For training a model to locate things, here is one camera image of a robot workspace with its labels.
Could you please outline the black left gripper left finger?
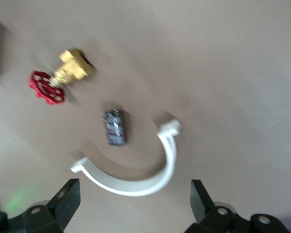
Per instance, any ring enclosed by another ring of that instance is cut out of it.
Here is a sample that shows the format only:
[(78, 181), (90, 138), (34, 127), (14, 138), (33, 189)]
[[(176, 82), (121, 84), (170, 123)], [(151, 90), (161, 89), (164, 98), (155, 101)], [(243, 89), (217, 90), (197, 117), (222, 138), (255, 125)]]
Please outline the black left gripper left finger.
[(81, 203), (80, 181), (70, 179), (46, 205), (22, 214), (28, 233), (62, 233)]

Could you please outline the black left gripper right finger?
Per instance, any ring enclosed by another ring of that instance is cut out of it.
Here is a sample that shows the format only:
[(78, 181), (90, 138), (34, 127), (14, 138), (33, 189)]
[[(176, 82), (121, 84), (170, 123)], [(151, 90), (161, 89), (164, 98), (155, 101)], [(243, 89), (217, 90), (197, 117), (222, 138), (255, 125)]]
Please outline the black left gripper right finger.
[(188, 233), (227, 233), (234, 221), (234, 213), (225, 206), (215, 205), (200, 180), (191, 181), (191, 209), (196, 223)]

